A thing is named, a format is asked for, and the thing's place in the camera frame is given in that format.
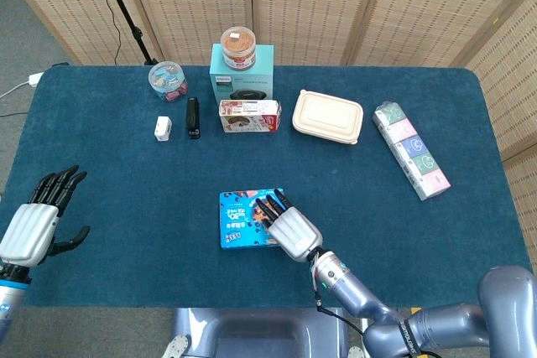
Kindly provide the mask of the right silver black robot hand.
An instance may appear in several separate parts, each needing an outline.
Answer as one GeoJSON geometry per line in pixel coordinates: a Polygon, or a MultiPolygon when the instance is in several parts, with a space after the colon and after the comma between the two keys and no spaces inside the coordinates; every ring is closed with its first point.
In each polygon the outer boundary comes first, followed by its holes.
{"type": "Polygon", "coordinates": [[[326,250],[318,228],[279,189],[274,189],[274,195],[255,199],[266,231],[296,262],[322,256],[326,250]]]}

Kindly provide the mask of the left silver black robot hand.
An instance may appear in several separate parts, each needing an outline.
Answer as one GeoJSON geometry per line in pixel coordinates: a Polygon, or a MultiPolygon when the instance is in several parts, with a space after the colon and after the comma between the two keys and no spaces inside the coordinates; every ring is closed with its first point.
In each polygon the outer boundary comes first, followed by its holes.
{"type": "Polygon", "coordinates": [[[20,205],[1,240],[1,260],[14,266],[33,268],[46,257],[76,249],[88,236],[83,226],[69,241],[55,240],[60,219],[77,185],[87,176],[77,165],[46,174],[35,186],[29,201],[20,205]]]}

